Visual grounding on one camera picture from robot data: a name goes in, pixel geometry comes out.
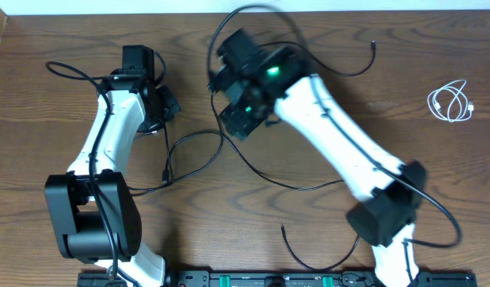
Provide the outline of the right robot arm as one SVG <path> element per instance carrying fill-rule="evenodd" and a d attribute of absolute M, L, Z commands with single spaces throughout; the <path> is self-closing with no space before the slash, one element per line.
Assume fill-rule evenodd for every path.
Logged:
<path fill-rule="evenodd" d="M 217 50 L 222 67 L 215 77 L 229 99 L 220 117 L 240 140 L 271 114 L 301 133 L 334 167 L 358 204 L 346 214 L 353 230 L 373 250 L 375 276 L 384 286 L 413 286 L 416 211 L 425 183 L 417 162 L 404 164 L 376 144 L 309 74 L 303 55 L 283 46 L 262 49 L 242 29 Z"/>

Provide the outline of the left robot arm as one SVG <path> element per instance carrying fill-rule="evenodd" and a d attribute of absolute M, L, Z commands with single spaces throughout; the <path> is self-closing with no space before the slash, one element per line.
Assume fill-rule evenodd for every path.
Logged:
<path fill-rule="evenodd" d="M 141 217 L 124 178 L 135 137 L 165 131 L 180 110 L 164 76 L 155 75 L 159 58 L 144 45 L 125 45 L 121 68 L 109 75 L 76 71 L 75 79 L 96 88 L 96 118 L 67 171 L 45 183 L 60 254 L 105 268 L 108 285 L 172 282 L 166 261 L 142 242 Z"/>

